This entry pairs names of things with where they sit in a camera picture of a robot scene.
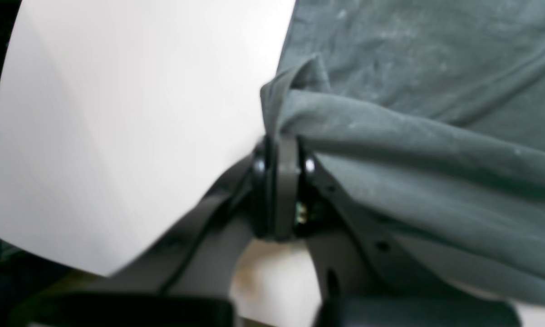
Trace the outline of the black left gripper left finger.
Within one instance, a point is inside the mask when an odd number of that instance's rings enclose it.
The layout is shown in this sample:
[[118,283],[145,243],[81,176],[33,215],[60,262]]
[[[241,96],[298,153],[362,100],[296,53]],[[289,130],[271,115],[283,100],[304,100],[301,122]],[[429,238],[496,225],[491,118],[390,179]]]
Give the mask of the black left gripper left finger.
[[236,327],[228,292],[254,238],[274,235],[262,137],[143,255],[111,277],[38,303],[29,327]]

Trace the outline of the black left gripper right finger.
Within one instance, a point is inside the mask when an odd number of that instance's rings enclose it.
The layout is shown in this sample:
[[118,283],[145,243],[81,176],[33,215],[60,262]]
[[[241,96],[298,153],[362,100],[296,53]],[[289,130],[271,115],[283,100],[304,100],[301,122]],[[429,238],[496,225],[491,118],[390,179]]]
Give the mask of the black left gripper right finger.
[[355,203],[295,137],[275,139],[275,240],[305,240],[316,327],[519,327],[515,309],[440,279]]

